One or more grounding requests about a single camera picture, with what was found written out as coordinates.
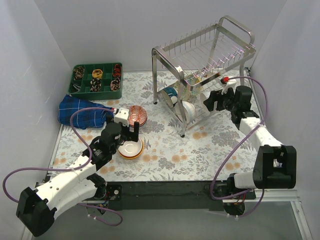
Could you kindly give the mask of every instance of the plate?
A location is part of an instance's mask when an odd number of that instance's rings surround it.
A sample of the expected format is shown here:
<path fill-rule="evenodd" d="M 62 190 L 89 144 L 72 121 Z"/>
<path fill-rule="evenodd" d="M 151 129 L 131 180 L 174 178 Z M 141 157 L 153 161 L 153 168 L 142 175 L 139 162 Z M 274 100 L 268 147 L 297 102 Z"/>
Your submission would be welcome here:
<path fill-rule="evenodd" d="M 144 144 L 139 138 L 138 142 L 125 141 L 124 144 L 119 147 L 118 151 L 125 158 L 136 158 L 141 154 L 143 147 Z"/>
<path fill-rule="evenodd" d="M 142 106 L 133 105 L 129 107 L 129 110 L 130 115 L 128 121 L 131 127 L 134 127 L 135 122 L 138 122 L 140 127 L 146 123 L 148 118 L 147 111 Z"/>

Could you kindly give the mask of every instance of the white plate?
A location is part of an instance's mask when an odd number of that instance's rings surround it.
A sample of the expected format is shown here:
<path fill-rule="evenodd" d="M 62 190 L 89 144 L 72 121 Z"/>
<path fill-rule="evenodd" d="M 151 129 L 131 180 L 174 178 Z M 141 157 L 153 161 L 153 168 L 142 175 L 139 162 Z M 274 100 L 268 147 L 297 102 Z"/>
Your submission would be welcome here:
<path fill-rule="evenodd" d="M 127 158 L 132 158 L 138 155 L 143 147 L 142 141 L 139 138 L 138 142 L 126 141 L 119 147 L 118 151 Z"/>

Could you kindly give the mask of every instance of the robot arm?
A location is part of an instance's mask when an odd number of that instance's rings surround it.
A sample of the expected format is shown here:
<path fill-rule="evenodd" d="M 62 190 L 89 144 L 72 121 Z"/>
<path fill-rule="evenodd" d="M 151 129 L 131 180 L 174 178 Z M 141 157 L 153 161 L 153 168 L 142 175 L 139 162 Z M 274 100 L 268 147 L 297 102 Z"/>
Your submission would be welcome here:
<path fill-rule="evenodd" d="M 203 104 L 212 111 L 228 110 L 235 126 L 248 135 L 261 120 L 251 110 L 252 89 L 238 86 L 233 90 L 234 80 L 224 78 L 225 86 L 219 91 L 211 91 Z M 249 137 L 257 151 L 253 171 L 233 173 L 228 178 L 230 189 L 292 189 L 296 185 L 297 152 L 293 146 L 283 145 L 261 125 Z"/>
<path fill-rule="evenodd" d="M 96 172 L 112 159 L 119 146 L 125 141 L 137 142 L 139 139 L 139 123 L 134 123 L 134 131 L 130 131 L 129 110 L 120 108 L 114 119 L 108 119 L 101 136 L 92 140 L 91 162 L 89 150 L 65 171 L 35 189 L 27 187 L 20 194 L 16 216 L 32 232 L 35 237 L 45 233 L 63 212 L 77 203 L 89 199 L 101 199 L 106 195 L 107 183 Z"/>

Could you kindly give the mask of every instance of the rack handle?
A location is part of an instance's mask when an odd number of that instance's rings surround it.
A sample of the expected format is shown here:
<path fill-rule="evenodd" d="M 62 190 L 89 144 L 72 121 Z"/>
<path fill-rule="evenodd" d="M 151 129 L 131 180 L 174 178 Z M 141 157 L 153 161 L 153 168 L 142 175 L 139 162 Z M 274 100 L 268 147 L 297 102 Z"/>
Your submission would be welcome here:
<path fill-rule="evenodd" d="M 247 28 L 245 25 L 243 25 L 241 22 L 235 20 L 233 17 L 229 16 L 229 15 L 225 15 L 223 17 L 220 18 L 219 20 L 219 25 L 222 26 L 222 23 L 224 21 L 224 19 L 226 19 L 227 21 L 229 21 L 230 23 L 232 23 L 233 25 L 235 25 L 236 27 L 240 28 L 242 31 L 246 32 L 249 36 L 250 36 L 250 45 L 254 44 L 255 41 L 255 34 L 249 29 Z"/>

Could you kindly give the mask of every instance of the white arm segment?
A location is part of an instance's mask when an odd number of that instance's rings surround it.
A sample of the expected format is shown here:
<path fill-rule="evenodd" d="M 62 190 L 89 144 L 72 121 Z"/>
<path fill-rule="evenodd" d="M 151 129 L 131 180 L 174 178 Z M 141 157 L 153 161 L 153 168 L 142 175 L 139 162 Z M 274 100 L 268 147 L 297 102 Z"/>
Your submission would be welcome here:
<path fill-rule="evenodd" d="M 81 201 L 92 198 L 96 194 L 95 184 L 87 179 L 79 182 L 72 188 L 55 206 L 57 211 L 54 213 L 54 219 L 57 219 L 63 212 L 72 208 Z"/>
<path fill-rule="evenodd" d="M 85 164 L 88 159 L 89 158 L 87 156 L 81 155 L 70 167 L 79 167 Z M 38 191 L 36 194 L 42 200 L 47 199 L 47 206 L 52 210 L 54 207 L 57 207 L 59 201 L 62 200 L 71 189 L 88 176 L 94 174 L 96 171 L 96 165 L 89 163 L 87 166 L 79 170 L 62 172 L 50 181 L 37 187 L 36 189 L 38 189 Z"/>
<path fill-rule="evenodd" d="M 250 133 L 259 123 L 260 119 L 257 117 L 247 117 L 241 119 L 239 130 L 247 135 Z M 281 147 L 282 143 L 275 139 L 268 131 L 266 126 L 260 126 L 250 137 L 249 141 L 252 143 L 255 150 L 258 152 L 260 146 L 269 145 L 271 147 Z M 241 172 L 234 175 L 234 185 L 238 189 L 255 189 L 257 188 L 254 179 L 253 172 Z"/>

